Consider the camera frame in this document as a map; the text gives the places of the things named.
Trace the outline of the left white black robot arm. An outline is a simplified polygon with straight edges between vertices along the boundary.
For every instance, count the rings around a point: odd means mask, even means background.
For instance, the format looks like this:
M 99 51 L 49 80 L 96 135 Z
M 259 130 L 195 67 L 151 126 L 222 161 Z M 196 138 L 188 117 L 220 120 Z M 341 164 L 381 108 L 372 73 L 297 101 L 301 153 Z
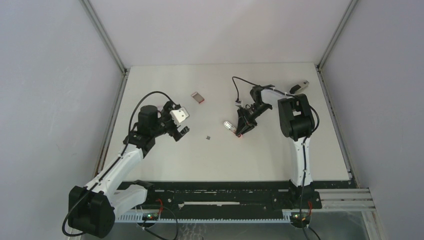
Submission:
M 68 195 L 68 213 L 62 223 L 62 232 L 68 237 L 66 226 L 79 231 L 78 235 L 89 234 L 98 238 L 106 237 L 112 230 L 116 218 L 128 210 L 141 205 L 153 207 L 157 196 L 141 183 L 134 183 L 117 193 L 118 187 L 127 175 L 149 153 L 156 138 L 169 135 L 178 142 L 189 128 L 179 127 L 189 118 L 185 107 L 171 100 L 159 109 L 155 105 L 138 104 L 132 113 L 137 122 L 129 123 L 129 131 L 123 140 L 122 149 L 116 160 L 96 175 L 83 187 L 74 186 Z

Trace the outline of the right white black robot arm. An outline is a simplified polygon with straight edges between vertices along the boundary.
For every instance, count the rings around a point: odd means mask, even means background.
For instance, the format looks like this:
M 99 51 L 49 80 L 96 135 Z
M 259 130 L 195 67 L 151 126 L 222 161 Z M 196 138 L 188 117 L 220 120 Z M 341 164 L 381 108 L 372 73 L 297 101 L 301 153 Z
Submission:
M 235 135 L 242 136 L 253 130 L 257 118 L 267 110 L 278 108 L 279 126 L 291 143 L 291 185 L 300 188 L 313 180 L 310 171 L 310 138 L 318 128 L 319 116 L 310 106 L 305 94 L 295 95 L 275 89 L 273 85 L 255 85 L 250 90 L 253 103 L 238 106 Z

